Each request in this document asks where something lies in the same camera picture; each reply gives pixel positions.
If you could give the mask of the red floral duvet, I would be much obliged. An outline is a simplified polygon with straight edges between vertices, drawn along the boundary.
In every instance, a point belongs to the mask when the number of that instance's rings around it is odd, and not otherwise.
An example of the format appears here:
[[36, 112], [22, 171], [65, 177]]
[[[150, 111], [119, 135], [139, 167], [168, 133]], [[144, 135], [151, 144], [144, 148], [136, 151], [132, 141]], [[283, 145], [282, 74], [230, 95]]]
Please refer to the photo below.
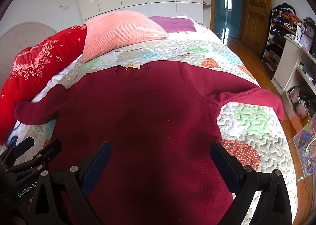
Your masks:
[[16, 55], [1, 89], [1, 144], [17, 121], [14, 103], [31, 101], [53, 76], [75, 61], [83, 53], [86, 34], [85, 24], [75, 25]]

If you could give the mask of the teal glass door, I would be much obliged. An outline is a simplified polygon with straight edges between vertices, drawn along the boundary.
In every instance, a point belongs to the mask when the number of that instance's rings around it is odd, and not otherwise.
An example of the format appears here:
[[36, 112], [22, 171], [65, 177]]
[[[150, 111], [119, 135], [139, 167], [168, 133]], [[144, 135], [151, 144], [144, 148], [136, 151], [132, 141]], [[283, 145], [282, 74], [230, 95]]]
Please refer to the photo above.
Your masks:
[[215, 0], [215, 24], [213, 32], [225, 41], [237, 37], [241, 24], [242, 0]]

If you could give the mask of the pile of clothes on shelf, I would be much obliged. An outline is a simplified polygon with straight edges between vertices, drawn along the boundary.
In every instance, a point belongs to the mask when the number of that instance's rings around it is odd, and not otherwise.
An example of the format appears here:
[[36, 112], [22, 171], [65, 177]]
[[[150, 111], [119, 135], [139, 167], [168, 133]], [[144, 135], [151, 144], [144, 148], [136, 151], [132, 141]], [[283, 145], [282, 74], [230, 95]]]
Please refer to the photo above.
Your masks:
[[277, 5], [271, 10], [273, 22], [294, 31], [302, 20], [296, 14], [296, 10], [287, 3]]

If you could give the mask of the purple cloth on bed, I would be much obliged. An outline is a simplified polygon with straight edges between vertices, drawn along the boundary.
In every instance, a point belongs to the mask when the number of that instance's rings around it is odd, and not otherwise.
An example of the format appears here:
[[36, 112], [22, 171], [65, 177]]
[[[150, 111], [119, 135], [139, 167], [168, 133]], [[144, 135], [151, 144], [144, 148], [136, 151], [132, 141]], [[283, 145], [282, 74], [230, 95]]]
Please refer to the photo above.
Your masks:
[[193, 21], [187, 18], [151, 16], [152, 21], [160, 25], [167, 33], [196, 32]]

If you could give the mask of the dark red sweater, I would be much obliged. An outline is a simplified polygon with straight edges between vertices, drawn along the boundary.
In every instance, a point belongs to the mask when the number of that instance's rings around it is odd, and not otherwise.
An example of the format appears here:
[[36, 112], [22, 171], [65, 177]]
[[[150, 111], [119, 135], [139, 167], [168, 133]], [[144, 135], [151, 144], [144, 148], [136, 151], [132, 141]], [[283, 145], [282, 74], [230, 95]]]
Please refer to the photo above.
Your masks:
[[217, 118], [229, 102], [269, 106], [284, 118], [268, 90], [174, 61], [86, 74], [37, 103], [16, 102], [14, 115], [25, 125], [55, 120], [52, 137], [62, 151], [50, 163], [53, 173], [110, 143], [109, 164], [87, 196], [104, 224], [217, 224], [232, 194], [209, 151], [222, 140]]

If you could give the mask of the white shelf unit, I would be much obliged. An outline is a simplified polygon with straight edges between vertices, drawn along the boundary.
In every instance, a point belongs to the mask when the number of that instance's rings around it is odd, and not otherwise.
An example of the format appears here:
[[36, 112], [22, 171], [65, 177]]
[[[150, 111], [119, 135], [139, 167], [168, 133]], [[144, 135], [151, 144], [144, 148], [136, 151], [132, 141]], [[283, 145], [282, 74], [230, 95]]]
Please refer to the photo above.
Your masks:
[[301, 85], [315, 96], [315, 57], [294, 40], [292, 30], [271, 22], [262, 62], [272, 74], [272, 83], [282, 97], [291, 123], [300, 130], [309, 119], [301, 121], [296, 115], [288, 91]]

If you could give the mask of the wall socket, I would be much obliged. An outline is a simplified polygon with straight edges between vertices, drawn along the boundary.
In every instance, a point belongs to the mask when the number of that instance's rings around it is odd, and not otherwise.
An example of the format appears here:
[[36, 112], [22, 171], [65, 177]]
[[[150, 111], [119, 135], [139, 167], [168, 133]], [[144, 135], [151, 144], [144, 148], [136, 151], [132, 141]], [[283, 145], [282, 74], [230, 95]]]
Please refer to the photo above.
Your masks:
[[61, 5], [59, 7], [60, 10], [64, 10], [64, 9], [67, 9], [68, 8], [68, 5], [67, 4], [64, 4], [64, 5]]

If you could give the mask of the wooden door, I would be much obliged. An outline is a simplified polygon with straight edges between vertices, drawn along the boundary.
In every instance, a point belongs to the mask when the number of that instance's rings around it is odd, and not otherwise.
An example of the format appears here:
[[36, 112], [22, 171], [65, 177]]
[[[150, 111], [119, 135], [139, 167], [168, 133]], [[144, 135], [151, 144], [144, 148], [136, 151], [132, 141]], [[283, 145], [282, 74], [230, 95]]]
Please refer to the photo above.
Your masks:
[[241, 40], [259, 56], [267, 43], [271, 7], [272, 0], [243, 0]]

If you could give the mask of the colourful patterned board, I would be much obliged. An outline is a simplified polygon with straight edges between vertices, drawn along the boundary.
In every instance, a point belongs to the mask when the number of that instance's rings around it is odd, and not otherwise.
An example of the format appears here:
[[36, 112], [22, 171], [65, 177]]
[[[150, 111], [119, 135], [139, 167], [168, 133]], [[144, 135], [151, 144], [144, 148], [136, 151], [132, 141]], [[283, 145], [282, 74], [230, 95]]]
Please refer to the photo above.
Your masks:
[[297, 153], [302, 165], [303, 177], [315, 173], [315, 115], [309, 122], [293, 137]]

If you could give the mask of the pink square pillow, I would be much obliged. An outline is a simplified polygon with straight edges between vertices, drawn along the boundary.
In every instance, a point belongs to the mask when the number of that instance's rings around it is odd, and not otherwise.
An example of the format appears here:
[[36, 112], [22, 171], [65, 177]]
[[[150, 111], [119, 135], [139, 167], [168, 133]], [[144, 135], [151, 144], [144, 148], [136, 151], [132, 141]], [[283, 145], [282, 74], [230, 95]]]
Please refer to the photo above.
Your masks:
[[169, 37], [160, 25], [147, 16], [130, 10], [98, 15], [90, 19], [86, 26], [84, 63], [120, 47]]

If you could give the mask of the white round headboard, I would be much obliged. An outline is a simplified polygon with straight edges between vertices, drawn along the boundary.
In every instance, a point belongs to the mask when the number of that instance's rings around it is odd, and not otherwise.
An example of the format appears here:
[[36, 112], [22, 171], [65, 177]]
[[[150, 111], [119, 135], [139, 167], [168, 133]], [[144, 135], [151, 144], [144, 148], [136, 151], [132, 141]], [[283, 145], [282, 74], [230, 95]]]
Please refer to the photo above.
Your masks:
[[13, 26], [1, 36], [1, 88], [11, 73], [16, 55], [55, 33], [56, 31], [45, 24], [28, 21]]

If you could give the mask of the purple clock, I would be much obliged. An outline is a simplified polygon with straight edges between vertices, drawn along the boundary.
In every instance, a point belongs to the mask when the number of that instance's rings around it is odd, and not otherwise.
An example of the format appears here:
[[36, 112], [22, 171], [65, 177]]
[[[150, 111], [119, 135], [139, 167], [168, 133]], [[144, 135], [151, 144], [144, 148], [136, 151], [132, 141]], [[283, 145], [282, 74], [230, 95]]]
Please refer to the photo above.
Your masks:
[[307, 52], [310, 51], [310, 48], [312, 46], [313, 40], [311, 38], [309, 38], [307, 35], [302, 34], [302, 36], [300, 37], [300, 41], [299, 44], [301, 45], [301, 47], [306, 50]]

